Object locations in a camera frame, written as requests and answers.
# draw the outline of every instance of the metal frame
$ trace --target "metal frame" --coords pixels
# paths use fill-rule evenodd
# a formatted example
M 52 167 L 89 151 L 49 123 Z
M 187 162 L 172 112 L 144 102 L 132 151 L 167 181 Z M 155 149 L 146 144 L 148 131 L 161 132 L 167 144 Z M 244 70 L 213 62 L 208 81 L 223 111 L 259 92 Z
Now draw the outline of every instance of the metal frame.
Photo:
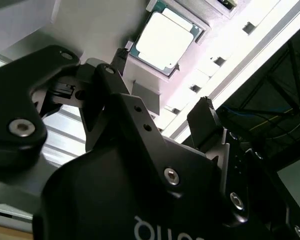
M 286 43 L 300 29 L 300 1 L 273 27 L 273 29 L 258 43 L 253 50 L 236 66 L 236 68 L 209 95 L 216 108 L 222 105 L 249 77 L 270 58 L 283 44 Z M 168 131 L 168 136 L 178 137 L 188 128 L 187 121 L 183 121 L 175 131 Z

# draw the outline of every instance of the rectangular slot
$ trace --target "rectangular slot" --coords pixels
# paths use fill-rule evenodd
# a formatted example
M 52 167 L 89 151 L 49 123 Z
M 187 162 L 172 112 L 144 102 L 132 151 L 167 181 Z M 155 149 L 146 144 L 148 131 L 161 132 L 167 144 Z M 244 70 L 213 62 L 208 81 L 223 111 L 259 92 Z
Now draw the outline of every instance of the rectangular slot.
M 218 0 L 218 2 L 230 11 L 232 11 L 237 6 L 237 3 L 234 0 Z
M 214 63 L 217 64 L 219 67 L 221 67 L 222 64 L 224 64 L 225 61 L 226 61 L 226 60 L 224 60 L 222 57 L 218 57 L 218 58 L 214 61 Z
M 242 28 L 243 31 L 245 31 L 248 35 L 250 35 L 254 30 L 255 26 L 251 22 L 247 22 L 244 28 Z

